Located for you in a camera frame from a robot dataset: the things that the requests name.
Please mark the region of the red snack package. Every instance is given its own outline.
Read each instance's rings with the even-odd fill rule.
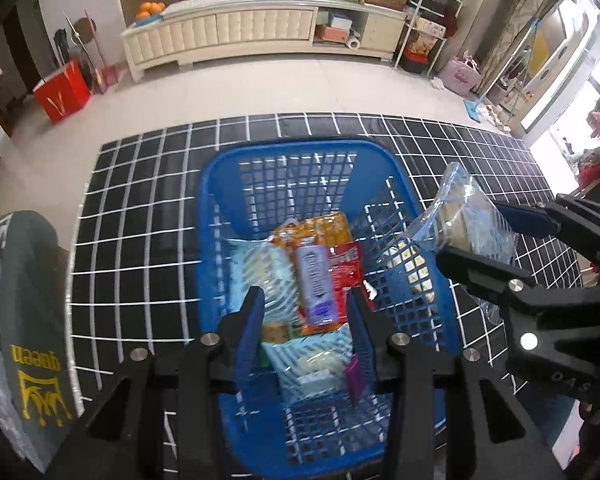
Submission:
[[[338,307],[338,322],[347,322],[347,293],[353,286],[362,286],[362,252],[356,242],[329,247],[329,273],[333,285],[333,298]],[[373,309],[373,302],[367,303]]]

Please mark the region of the pink gift bag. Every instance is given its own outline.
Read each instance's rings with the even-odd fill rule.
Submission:
[[[471,88],[480,82],[480,73],[471,58],[452,57],[440,71],[438,77],[445,87],[458,95],[466,96]]]

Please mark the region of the red box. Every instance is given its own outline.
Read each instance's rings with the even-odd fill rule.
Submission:
[[[52,75],[41,80],[33,89],[33,95],[45,109],[52,123],[80,110],[89,100],[91,93],[72,59]]]
[[[349,31],[341,28],[328,27],[327,25],[318,25],[315,27],[315,37],[324,41],[337,41],[338,43],[347,43]]]

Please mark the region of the mop head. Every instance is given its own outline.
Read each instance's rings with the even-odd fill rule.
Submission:
[[[466,112],[469,114],[475,122],[480,122],[480,116],[478,115],[478,105],[480,103],[472,103],[470,101],[464,100],[464,108],[466,108]]]

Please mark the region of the black and white grid tablecloth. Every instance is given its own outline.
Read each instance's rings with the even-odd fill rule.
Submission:
[[[278,114],[183,124],[104,144],[79,217],[67,314],[76,402],[90,402],[133,348],[160,356],[198,335],[197,180],[219,151],[244,142],[305,136],[365,136],[404,165],[422,206],[448,163],[459,161],[492,198],[530,204],[552,199],[546,180],[516,139],[454,124],[363,114]],[[545,286],[580,285],[573,250],[520,237],[516,264]],[[462,288],[452,286],[463,346],[478,348],[502,380],[502,324],[492,326]],[[166,474],[176,472],[174,399],[164,421]]]

